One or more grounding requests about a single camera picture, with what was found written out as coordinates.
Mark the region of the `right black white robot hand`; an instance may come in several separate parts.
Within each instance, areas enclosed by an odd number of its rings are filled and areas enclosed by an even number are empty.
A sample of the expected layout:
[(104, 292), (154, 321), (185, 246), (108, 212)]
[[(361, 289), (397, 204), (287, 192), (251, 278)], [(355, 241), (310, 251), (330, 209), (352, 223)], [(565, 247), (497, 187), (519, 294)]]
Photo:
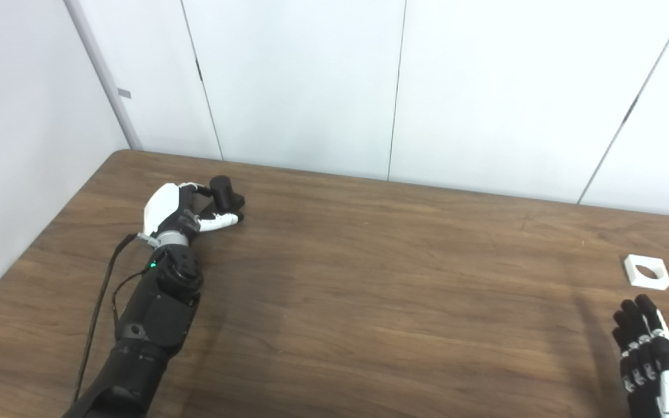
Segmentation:
[(669, 417), (669, 327), (650, 297), (621, 302), (612, 336), (631, 417)]

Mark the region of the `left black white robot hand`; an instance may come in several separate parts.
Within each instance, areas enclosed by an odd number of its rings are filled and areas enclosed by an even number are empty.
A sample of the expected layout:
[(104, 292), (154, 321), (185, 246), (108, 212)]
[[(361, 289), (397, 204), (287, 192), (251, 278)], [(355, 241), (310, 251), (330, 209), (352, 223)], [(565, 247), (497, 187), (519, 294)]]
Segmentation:
[(240, 223), (244, 205), (244, 196), (223, 175), (212, 178), (208, 186), (165, 183), (144, 207), (141, 235), (159, 241), (159, 236), (173, 231), (191, 241), (200, 233)]

